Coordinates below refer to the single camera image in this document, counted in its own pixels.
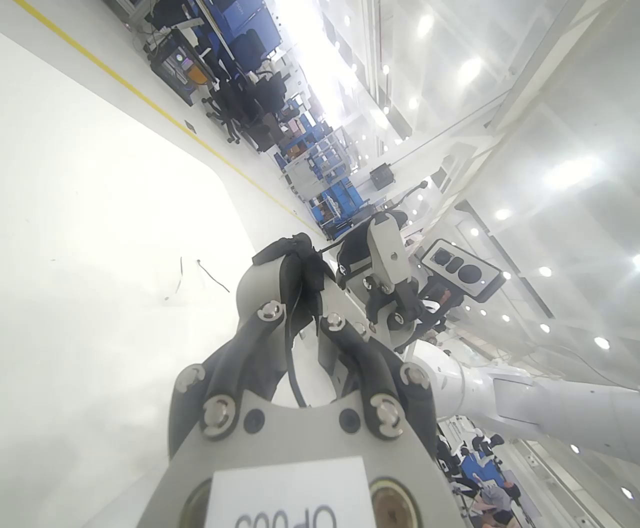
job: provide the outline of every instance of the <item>black office chair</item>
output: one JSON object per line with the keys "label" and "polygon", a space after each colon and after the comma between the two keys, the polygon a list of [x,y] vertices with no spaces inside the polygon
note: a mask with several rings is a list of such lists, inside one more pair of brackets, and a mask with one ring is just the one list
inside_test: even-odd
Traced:
{"label": "black office chair", "polygon": [[258,71],[262,65],[262,55],[267,51],[255,29],[235,37],[229,48],[245,73]]}

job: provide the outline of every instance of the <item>ceiling light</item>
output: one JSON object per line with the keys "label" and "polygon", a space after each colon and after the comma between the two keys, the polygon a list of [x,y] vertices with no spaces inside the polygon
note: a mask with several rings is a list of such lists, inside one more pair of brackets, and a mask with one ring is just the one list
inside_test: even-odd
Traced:
{"label": "ceiling light", "polygon": [[506,220],[510,216],[511,216],[511,211],[509,211],[509,209],[501,209],[499,211],[496,211],[495,213],[495,217],[498,220]]}
{"label": "ceiling light", "polygon": [[557,165],[547,174],[547,184],[554,189],[566,189],[591,176],[600,161],[595,156],[571,159]]}
{"label": "ceiling light", "polygon": [[385,113],[380,108],[372,108],[369,110],[371,116],[374,118],[376,125],[385,130],[389,126],[389,120],[386,118]]}
{"label": "ceiling light", "polygon": [[478,76],[480,70],[482,70],[482,59],[480,57],[468,60],[460,67],[458,82],[460,85],[466,86]]}
{"label": "ceiling light", "polygon": [[433,15],[425,15],[418,22],[418,37],[424,37],[433,27]]}
{"label": "ceiling light", "polygon": [[595,337],[593,340],[596,342],[596,345],[598,345],[603,350],[609,350],[609,348],[611,348],[609,341],[607,341],[603,337]]}

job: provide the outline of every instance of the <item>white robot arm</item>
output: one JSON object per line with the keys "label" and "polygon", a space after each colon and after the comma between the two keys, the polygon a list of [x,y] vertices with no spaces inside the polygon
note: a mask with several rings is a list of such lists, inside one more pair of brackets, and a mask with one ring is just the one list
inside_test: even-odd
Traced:
{"label": "white robot arm", "polygon": [[412,362],[428,374],[438,420],[464,415],[504,436],[543,435],[640,463],[640,393],[533,378],[510,365],[467,367],[424,341]]}

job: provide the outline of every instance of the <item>camera lens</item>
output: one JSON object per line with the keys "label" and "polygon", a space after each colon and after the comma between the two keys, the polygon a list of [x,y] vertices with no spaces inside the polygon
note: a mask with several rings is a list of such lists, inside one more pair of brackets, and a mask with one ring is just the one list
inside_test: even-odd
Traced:
{"label": "camera lens", "polygon": [[458,272],[458,278],[466,284],[474,284],[478,282],[481,277],[482,271],[480,271],[479,267],[474,266],[473,264],[462,266]]}
{"label": "camera lens", "polygon": [[447,270],[447,273],[455,273],[464,263],[465,261],[460,257],[453,257],[445,269]]}
{"label": "camera lens", "polygon": [[438,251],[436,251],[436,254],[433,256],[433,262],[441,266],[444,266],[450,260],[451,260],[451,253],[443,249],[439,249]]}

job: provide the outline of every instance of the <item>metal screw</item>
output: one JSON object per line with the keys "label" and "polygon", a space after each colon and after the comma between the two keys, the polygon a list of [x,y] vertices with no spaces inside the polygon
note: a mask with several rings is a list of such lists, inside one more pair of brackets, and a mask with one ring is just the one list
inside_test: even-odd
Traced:
{"label": "metal screw", "polygon": [[358,332],[362,337],[367,335],[367,329],[365,328],[364,324],[353,323],[353,328],[355,328],[356,332]]}
{"label": "metal screw", "polygon": [[326,322],[329,323],[329,330],[331,332],[337,332],[344,327],[344,321],[341,316],[332,312],[328,316],[326,316]]}
{"label": "metal screw", "polygon": [[405,363],[400,368],[400,378],[405,385],[422,385],[422,388],[429,388],[429,376],[422,367],[415,363]]}
{"label": "metal screw", "polygon": [[273,321],[280,317],[282,305],[277,301],[270,301],[258,310],[258,317],[263,321]]}
{"label": "metal screw", "polygon": [[204,404],[205,436],[216,438],[233,423],[236,415],[236,403],[226,394],[209,398]]}
{"label": "metal screw", "polygon": [[424,372],[420,369],[409,369],[407,377],[416,385],[420,385],[424,381]]}
{"label": "metal screw", "polygon": [[376,394],[371,397],[371,405],[376,408],[376,416],[380,420],[380,433],[387,438],[402,435],[404,411],[395,398],[388,394]]}
{"label": "metal screw", "polygon": [[211,408],[211,412],[205,414],[205,423],[208,426],[220,428],[229,419],[227,404],[223,401],[216,401]]}
{"label": "metal screw", "polygon": [[175,389],[184,394],[189,387],[204,380],[204,367],[200,364],[189,365],[175,379]]}
{"label": "metal screw", "polygon": [[380,407],[378,407],[376,414],[378,415],[380,421],[384,424],[393,426],[398,422],[398,409],[396,409],[395,406],[389,401],[382,402],[380,404]]}

